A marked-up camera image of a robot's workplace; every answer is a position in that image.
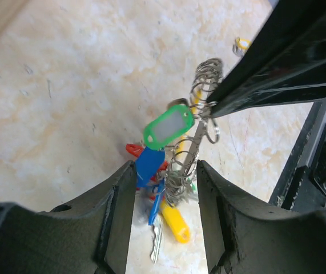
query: metal coil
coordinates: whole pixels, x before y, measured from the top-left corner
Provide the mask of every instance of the metal coil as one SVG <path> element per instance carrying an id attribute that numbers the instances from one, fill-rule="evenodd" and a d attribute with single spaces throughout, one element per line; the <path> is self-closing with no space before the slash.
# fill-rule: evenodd
<path id="1" fill-rule="evenodd" d="M 223 63 L 219 58 L 212 58 L 202 62 L 196 69 L 195 79 L 190 92 L 190 109 L 197 109 L 194 118 L 204 123 L 205 135 L 211 143 L 218 141 L 219 130 L 216 122 L 210 118 L 210 108 L 212 103 L 207 103 L 206 98 L 217 88 L 222 80 Z M 207 132 L 208 120 L 211 119 L 215 127 L 215 140 L 211 139 Z M 196 166 L 199 153 L 199 144 L 201 138 L 183 135 L 183 138 L 174 146 L 166 147 L 172 151 L 172 159 L 165 173 L 165 196 L 167 203 L 171 206 L 177 206 L 178 203 L 186 197 L 187 189 L 192 190 L 191 183 L 196 176 Z M 181 150 L 182 143 L 189 142 L 190 145 L 196 145 L 194 152 Z M 178 156 L 190 156 L 188 163 L 183 163 Z"/>

